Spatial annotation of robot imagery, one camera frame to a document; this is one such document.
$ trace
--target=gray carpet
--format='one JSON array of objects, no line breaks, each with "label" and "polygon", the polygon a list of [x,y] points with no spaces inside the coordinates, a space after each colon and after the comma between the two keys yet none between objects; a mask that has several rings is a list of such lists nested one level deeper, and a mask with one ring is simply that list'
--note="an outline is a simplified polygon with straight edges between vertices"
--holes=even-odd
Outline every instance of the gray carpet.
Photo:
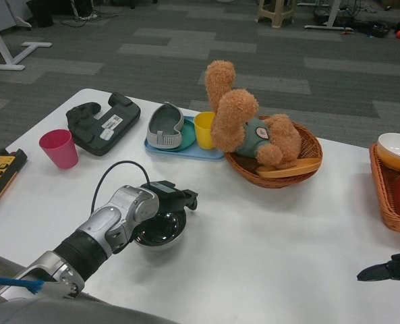
[{"label": "gray carpet", "polygon": [[[361,15],[400,20],[399,10],[376,8]],[[272,29],[254,21],[256,10],[254,0],[141,0],[134,10],[103,7],[124,16],[82,28],[55,18],[50,28],[6,34],[13,53],[23,41],[53,47],[33,52],[23,72],[0,71],[0,148],[83,88],[208,110],[203,73],[215,59],[234,62],[236,86],[262,113],[288,113],[319,137],[369,146],[400,132],[399,39],[304,30],[308,7]]]}]

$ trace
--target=white bowl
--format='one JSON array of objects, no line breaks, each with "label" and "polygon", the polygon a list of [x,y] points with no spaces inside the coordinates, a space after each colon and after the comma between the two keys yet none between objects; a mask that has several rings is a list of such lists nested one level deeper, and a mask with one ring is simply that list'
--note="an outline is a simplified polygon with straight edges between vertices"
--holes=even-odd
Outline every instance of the white bowl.
[{"label": "white bowl", "polygon": [[400,170],[400,134],[386,133],[378,138],[378,156],[384,164]]}]

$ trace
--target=red cup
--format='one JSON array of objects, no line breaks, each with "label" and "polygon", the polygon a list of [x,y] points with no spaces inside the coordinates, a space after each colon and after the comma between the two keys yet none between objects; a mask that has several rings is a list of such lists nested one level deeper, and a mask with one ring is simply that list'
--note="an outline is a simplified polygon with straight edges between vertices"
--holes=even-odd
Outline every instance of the red cup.
[{"label": "red cup", "polygon": [[78,162],[78,155],[69,130],[52,130],[39,140],[45,154],[61,169],[69,169]]}]

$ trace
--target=wicker basket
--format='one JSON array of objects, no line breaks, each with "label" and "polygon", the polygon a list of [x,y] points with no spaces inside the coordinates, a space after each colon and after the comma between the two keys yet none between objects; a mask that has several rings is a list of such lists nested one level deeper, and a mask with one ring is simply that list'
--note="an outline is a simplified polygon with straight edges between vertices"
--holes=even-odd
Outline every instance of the wicker basket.
[{"label": "wicker basket", "polygon": [[[260,119],[266,119],[268,116],[261,116]],[[296,123],[293,123],[294,127],[300,133],[302,137],[302,150],[300,152],[299,159],[306,158],[318,158],[322,159],[322,149],[319,141],[313,135],[313,133],[309,132],[305,127],[300,126]],[[240,173],[247,181],[256,186],[260,186],[263,188],[283,188],[289,186],[291,184],[298,184],[310,177],[312,177],[316,171],[310,172],[302,175],[295,175],[293,177],[287,178],[276,178],[276,179],[267,179],[261,178],[256,174],[255,170],[257,167],[260,167],[260,164],[255,159],[251,159],[249,157],[241,157],[235,153],[225,153],[225,158],[229,162],[229,164]]]},{"label": "wicker basket", "polygon": [[392,183],[399,177],[400,172],[384,166],[376,154],[376,144],[370,147],[370,166],[376,184],[376,194],[380,201],[382,220],[386,226],[400,232],[400,215],[396,213],[393,198]]}]

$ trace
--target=game controller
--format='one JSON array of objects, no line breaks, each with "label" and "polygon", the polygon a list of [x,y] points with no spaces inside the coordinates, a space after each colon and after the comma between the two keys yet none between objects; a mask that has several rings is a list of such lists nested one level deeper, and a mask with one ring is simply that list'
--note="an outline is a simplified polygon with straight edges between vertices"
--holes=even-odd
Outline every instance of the game controller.
[{"label": "game controller", "polygon": [[100,119],[98,103],[84,103],[66,113],[68,128],[74,142],[93,155],[108,153],[140,118],[141,110],[131,99],[114,92],[108,104],[110,110]]}]

